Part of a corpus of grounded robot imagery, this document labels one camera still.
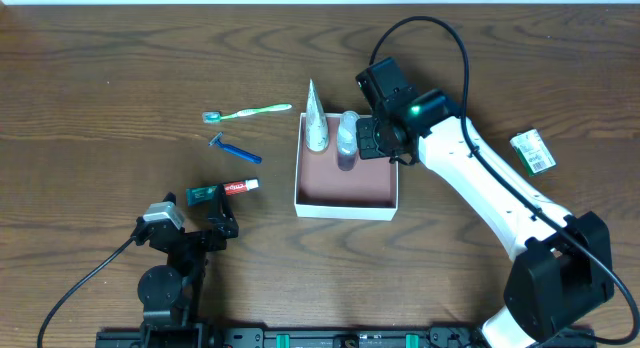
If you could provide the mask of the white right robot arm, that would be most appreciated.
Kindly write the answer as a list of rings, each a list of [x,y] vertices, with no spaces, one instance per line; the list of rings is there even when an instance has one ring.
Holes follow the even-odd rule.
[[[533,188],[479,136],[439,89],[418,92],[387,58],[357,75],[372,115],[357,124],[363,159],[403,154],[443,178],[487,223],[513,266],[505,306],[481,333],[491,347],[546,343],[610,300],[606,224],[573,216]]]

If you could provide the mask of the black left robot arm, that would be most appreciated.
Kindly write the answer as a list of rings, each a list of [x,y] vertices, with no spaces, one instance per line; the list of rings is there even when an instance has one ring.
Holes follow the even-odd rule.
[[[132,233],[135,244],[148,244],[167,255],[166,263],[149,269],[138,284],[145,326],[182,328],[195,322],[208,264],[207,254],[224,250],[227,241],[239,234],[238,223],[222,185],[215,187],[209,199],[207,221],[208,229],[186,231],[184,215],[172,193],[162,202],[150,205],[136,220]]]

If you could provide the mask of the green white soap box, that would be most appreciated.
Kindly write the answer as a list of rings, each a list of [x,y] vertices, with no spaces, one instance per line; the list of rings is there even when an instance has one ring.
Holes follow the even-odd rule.
[[[536,129],[518,133],[510,139],[529,176],[542,174],[556,166],[556,161]]]

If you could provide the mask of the clear hand sanitizer bottle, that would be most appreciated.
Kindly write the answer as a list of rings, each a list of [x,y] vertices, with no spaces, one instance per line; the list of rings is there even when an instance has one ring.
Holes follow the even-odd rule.
[[[356,137],[356,123],[360,116],[354,111],[346,111],[341,115],[337,130],[337,165],[342,171],[350,171],[354,168],[358,145]]]

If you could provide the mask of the white lotion tube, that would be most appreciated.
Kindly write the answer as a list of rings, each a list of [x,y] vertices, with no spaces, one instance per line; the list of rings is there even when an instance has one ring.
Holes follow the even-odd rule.
[[[305,142],[314,153],[324,152],[329,145],[328,123],[313,80],[309,81],[306,104]]]

